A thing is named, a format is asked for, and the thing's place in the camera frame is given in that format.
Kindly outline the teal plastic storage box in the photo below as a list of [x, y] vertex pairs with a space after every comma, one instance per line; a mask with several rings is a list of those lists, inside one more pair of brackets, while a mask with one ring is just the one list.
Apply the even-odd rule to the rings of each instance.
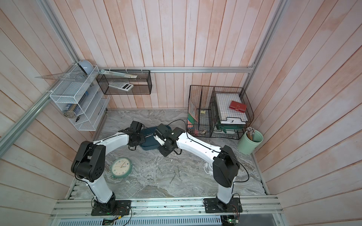
[[149, 151], [153, 149], [158, 149], [160, 146], [159, 142], [154, 139], [153, 133], [156, 131], [157, 126], [144, 128], [140, 131], [140, 134], [143, 134], [145, 137], [145, 142], [140, 145], [144, 151]]

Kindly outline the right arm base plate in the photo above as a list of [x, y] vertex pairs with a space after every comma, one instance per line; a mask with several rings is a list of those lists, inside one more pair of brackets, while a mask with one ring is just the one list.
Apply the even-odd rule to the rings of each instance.
[[217, 198], [205, 198], [203, 204], [206, 213], [242, 213], [240, 199], [233, 197], [228, 204]]

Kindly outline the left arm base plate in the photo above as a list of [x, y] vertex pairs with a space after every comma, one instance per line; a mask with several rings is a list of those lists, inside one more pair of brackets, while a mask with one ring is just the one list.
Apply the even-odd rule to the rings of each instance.
[[100, 203], [96, 200], [92, 204], [92, 216], [125, 216], [129, 215], [131, 200], [110, 200], [108, 203]]

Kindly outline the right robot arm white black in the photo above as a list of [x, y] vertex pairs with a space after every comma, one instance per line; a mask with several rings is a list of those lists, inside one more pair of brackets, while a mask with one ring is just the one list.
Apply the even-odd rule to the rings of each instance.
[[213, 146], [193, 137], [181, 128], [172, 130], [164, 124], [156, 128], [154, 139], [160, 144], [159, 151], [165, 157], [178, 148], [206, 161], [205, 171], [218, 183], [216, 199], [225, 205], [231, 202], [240, 163], [229, 146]]

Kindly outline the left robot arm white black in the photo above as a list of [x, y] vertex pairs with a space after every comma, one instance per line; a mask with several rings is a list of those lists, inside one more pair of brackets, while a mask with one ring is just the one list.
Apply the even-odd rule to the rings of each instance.
[[106, 155], [123, 146], [137, 147], [143, 144], [142, 127], [142, 123], [133, 121], [129, 128], [115, 135], [99, 141], [84, 141], [79, 146], [71, 172], [77, 180], [87, 184], [95, 198], [94, 206], [102, 212], [113, 213], [117, 209], [115, 194], [109, 189], [103, 175]]

